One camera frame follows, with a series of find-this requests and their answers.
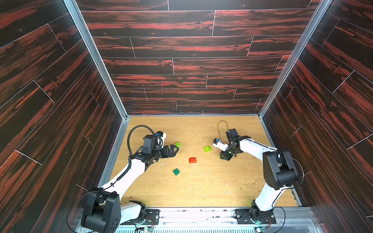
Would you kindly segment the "dark green lego brick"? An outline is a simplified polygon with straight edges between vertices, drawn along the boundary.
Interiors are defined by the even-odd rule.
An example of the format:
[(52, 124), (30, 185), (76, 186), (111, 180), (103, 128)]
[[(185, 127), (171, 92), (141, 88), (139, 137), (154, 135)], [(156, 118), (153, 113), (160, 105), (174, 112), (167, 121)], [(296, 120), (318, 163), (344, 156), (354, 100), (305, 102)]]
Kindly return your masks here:
[(180, 170), (179, 169), (174, 169), (173, 170), (173, 173), (175, 176), (179, 175), (180, 174)]

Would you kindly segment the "red lego brick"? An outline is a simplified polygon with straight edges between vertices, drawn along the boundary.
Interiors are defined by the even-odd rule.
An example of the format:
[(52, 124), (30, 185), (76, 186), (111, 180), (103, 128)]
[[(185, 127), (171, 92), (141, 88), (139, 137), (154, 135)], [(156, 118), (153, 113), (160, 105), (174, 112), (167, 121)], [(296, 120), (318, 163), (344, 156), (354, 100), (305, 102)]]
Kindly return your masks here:
[(196, 158), (196, 157), (190, 157), (190, 158), (189, 158), (189, 163), (190, 163), (190, 164), (195, 164), (195, 163), (197, 163), (197, 158)]

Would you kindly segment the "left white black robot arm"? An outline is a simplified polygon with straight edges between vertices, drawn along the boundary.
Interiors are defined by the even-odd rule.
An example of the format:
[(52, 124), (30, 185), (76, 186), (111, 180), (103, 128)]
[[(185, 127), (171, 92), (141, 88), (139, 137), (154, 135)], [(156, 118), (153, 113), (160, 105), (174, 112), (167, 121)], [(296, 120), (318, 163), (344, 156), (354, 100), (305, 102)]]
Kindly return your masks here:
[(147, 135), (139, 149), (129, 155), (128, 165), (110, 182), (92, 188), (85, 196), (81, 226), (97, 233), (113, 233), (125, 222), (141, 224), (146, 219), (146, 205), (139, 201), (120, 203), (121, 198), (151, 164), (163, 158), (173, 158), (179, 148), (164, 144), (163, 132)]

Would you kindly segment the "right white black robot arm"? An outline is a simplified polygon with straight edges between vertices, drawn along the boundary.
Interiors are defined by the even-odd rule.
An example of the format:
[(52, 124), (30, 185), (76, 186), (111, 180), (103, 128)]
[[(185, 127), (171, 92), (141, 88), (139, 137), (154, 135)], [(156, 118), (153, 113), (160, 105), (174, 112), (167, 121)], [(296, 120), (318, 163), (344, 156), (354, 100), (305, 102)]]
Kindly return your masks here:
[(228, 144), (214, 139), (213, 146), (221, 150), (220, 159), (230, 161), (239, 153), (248, 153), (263, 162), (265, 185), (259, 196), (252, 201), (248, 212), (253, 223), (276, 223), (274, 205), (285, 190), (300, 179), (299, 172), (289, 151), (261, 144), (248, 136), (239, 136), (236, 129), (226, 132)]

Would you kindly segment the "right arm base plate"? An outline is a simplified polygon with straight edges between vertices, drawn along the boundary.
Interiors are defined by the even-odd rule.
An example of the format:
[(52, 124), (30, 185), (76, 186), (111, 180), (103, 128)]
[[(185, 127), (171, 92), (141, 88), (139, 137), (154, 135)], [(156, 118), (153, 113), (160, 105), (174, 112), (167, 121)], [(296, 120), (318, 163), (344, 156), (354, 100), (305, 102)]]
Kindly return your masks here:
[(233, 218), (238, 224), (276, 224), (273, 211), (260, 211), (257, 208), (235, 209)]

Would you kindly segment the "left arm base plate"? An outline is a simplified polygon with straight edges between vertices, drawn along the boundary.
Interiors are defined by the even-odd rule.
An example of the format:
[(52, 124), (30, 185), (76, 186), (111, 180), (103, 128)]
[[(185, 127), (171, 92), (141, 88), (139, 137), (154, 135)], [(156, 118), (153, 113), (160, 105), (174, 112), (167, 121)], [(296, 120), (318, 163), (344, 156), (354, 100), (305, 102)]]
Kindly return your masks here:
[(160, 219), (160, 210), (159, 209), (145, 209), (144, 213), (140, 214), (140, 217), (133, 222), (136, 225), (141, 226), (152, 226), (158, 225)]

